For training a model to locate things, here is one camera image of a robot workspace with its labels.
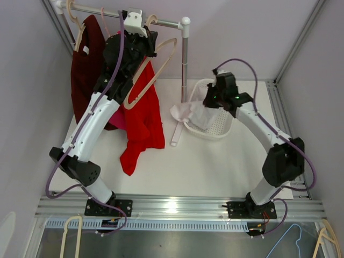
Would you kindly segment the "white t shirt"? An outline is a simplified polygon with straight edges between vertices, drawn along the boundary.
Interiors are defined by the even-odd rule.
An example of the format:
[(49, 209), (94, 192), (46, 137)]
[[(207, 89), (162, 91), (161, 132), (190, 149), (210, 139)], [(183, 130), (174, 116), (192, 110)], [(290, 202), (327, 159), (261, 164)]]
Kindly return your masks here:
[(219, 112), (220, 109), (205, 107), (202, 101), (181, 103), (170, 108), (170, 114), (175, 120), (192, 123), (203, 130), (213, 124)]

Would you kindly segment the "pink wire hanger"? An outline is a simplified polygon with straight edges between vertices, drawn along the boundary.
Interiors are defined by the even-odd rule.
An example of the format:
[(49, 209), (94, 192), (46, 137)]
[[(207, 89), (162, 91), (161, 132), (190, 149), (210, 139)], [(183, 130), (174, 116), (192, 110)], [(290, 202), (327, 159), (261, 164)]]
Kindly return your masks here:
[(102, 18), (102, 22), (103, 22), (104, 29), (106, 31), (107, 37), (109, 38), (111, 36), (111, 34), (110, 34), (110, 31), (108, 29), (108, 25), (107, 25), (107, 22), (106, 22), (106, 19), (105, 19), (104, 7), (101, 7), (101, 18)]

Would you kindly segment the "pink t shirt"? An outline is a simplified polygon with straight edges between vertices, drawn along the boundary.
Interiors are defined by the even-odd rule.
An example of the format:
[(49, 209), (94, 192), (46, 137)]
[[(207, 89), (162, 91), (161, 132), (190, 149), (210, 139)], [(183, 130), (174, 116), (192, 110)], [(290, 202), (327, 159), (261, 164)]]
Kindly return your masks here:
[[(112, 77), (119, 60), (121, 50), (120, 40), (121, 32), (118, 31), (116, 34), (111, 35), (105, 43), (103, 57), (106, 63), (106, 70), (109, 72), (110, 77)], [(122, 130), (126, 129), (125, 116), (121, 107), (112, 115), (109, 120), (109, 124)]]

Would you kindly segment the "red t shirt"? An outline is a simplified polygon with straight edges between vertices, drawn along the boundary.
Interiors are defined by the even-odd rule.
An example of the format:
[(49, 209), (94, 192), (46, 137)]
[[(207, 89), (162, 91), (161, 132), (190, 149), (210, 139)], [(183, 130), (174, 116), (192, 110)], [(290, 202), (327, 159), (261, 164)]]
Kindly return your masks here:
[(122, 107), (126, 122), (127, 147), (120, 157), (123, 172), (131, 176), (140, 153), (148, 148), (164, 149), (165, 138), (160, 115), (159, 99), (153, 85), (136, 105)]

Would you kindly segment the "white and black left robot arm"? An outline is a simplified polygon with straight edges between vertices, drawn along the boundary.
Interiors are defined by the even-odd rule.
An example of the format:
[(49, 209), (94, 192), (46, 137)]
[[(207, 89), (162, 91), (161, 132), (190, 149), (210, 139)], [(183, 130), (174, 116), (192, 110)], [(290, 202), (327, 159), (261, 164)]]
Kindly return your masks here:
[(60, 148), (52, 147), (49, 153), (56, 168), (77, 181), (105, 216), (114, 213), (116, 195), (105, 185), (100, 177), (100, 166), (92, 163), (90, 157), (112, 115), (122, 104), (135, 106), (150, 87), (145, 86), (132, 102), (129, 101), (138, 73), (157, 55), (158, 32), (144, 29), (146, 37), (124, 31), (108, 38), (103, 50), (102, 70), (89, 106), (70, 138)]

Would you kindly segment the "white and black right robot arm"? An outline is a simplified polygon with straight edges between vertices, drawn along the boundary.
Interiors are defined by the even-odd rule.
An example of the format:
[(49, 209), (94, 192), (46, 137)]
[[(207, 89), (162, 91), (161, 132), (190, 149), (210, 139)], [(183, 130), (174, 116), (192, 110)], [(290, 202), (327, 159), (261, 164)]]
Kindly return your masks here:
[(246, 194), (244, 202), (227, 203), (228, 216), (262, 218), (271, 209), (271, 198), (304, 173), (304, 142), (270, 125), (258, 111), (255, 98), (239, 92), (232, 73), (216, 68), (213, 74), (215, 80), (207, 85), (204, 106), (230, 113), (250, 130), (267, 153), (262, 180)]

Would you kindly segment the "dark maroon t shirt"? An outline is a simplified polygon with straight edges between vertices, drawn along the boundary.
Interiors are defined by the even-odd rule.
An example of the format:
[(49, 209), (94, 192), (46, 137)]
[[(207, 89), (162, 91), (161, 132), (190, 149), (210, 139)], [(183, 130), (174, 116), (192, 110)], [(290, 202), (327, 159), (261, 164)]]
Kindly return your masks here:
[(94, 15), (84, 20), (78, 50), (73, 51), (71, 63), (71, 99), (75, 121), (78, 123), (89, 106), (94, 86), (101, 74), (105, 39)]

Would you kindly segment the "beige hanger on floor right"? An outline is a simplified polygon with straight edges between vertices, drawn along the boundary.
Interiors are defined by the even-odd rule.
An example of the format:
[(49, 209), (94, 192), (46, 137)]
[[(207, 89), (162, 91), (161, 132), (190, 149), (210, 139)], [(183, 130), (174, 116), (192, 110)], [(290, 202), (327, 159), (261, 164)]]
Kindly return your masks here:
[(318, 238), (312, 257), (342, 257), (339, 242), (329, 222), (323, 219), (316, 223), (316, 229)]

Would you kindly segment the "white perforated plastic basket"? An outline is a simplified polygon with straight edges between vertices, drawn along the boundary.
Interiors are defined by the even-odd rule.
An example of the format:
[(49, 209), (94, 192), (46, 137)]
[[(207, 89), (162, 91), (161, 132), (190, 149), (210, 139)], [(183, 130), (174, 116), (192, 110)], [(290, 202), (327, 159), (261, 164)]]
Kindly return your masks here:
[[(196, 82), (187, 102), (195, 102), (204, 100), (207, 93), (207, 85), (212, 83), (213, 79), (204, 78)], [(220, 112), (213, 124), (206, 130), (203, 130), (192, 123), (182, 123), (185, 128), (193, 135), (207, 140), (220, 140), (227, 136), (231, 130), (232, 117), (223, 108), (219, 108)]]

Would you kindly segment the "metal clothes rack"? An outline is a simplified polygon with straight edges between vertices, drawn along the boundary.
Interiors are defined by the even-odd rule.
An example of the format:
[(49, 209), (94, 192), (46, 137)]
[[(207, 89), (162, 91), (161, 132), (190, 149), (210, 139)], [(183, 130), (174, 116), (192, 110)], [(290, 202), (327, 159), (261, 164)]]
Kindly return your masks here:
[[(112, 17), (112, 18), (119, 18), (119, 15), (113, 11), (104, 11), (103, 9), (92, 8), (84, 5), (78, 5), (75, 3), (67, 4), (66, 1), (51, 1), (51, 6), (55, 11), (56, 15), (58, 15), (62, 21), (64, 22), (64, 33), (67, 37), (72, 40), (72, 45), (76, 45), (76, 41), (74, 36), (70, 30), (70, 26), (66, 20), (66, 16), (64, 14), (64, 10), (70, 12), (70, 10), (81, 11), (85, 13), (90, 13), (93, 15), (101, 15), (102, 17)], [(182, 83), (181, 83), (181, 102), (185, 103), (188, 99), (187, 93), (187, 77), (188, 77), (188, 41), (190, 35), (190, 23), (191, 20), (189, 17), (183, 17), (179, 22), (172, 22), (167, 20), (156, 20), (152, 21), (153, 25), (175, 28), (181, 31), (182, 36)]]

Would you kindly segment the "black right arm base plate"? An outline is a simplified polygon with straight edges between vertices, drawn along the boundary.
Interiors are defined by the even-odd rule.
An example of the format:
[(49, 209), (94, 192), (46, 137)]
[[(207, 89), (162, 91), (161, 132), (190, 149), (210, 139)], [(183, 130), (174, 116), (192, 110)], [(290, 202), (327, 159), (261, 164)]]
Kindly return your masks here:
[(227, 207), (227, 213), (230, 219), (263, 219), (264, 214), (269, 219), (277, 218), (276, 208), (272, 202), (255, 205), (254, 203), (229, 201), (224, 207)]

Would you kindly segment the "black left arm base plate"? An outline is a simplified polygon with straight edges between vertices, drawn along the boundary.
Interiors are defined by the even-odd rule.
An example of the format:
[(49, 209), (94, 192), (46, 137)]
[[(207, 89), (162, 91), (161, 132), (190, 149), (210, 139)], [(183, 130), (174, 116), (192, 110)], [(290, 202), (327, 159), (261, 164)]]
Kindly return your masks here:
[(116, 209), (109, 208), (98, 204), (96, 201), (87, 200), (84, 215), (89, 217), (123, 217), (124, 215), (119, 211), (122, 210), (127, 217), (132, 214), (133, 200), (130, 199), (116, 199), (111, 206)]

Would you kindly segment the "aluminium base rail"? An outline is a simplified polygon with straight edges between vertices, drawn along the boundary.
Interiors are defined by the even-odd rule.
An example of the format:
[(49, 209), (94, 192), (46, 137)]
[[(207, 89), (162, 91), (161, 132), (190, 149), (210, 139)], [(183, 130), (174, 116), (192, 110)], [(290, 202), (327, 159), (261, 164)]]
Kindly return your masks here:
[[(133, 200), (131, 219), (152, 220), (220, 220), (227, 219), (223, 207), (228, 201), (241, 198), (177, 197), (154, 195), (120, 195), (119, 199)], [(34, 216), (36, 218), (67, 217), (84, 213), (87, 197), (80, 192), (67, 193), (57, 199), (42, 196)], [(327, 218), (319, 200), (307, 198), (286, 200), (288, 213), (286, 221), (315, 222)]]

